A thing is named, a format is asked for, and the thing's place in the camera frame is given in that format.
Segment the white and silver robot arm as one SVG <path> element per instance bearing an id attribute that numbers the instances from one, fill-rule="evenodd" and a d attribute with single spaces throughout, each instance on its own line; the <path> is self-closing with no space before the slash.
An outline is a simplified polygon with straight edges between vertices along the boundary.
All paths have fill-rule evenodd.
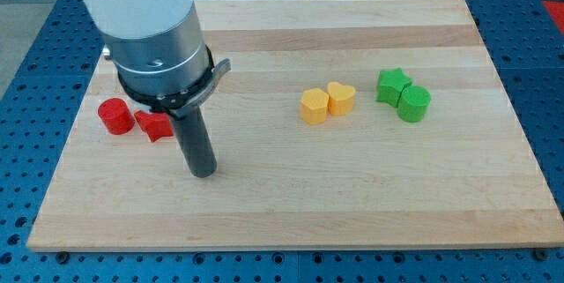
<path id="1" fill-rule="evenodd" d="M 153 111 L 183 118 L 231 69 L 214 63 L 195 0 L 83 0 L 124 91 Z"/>

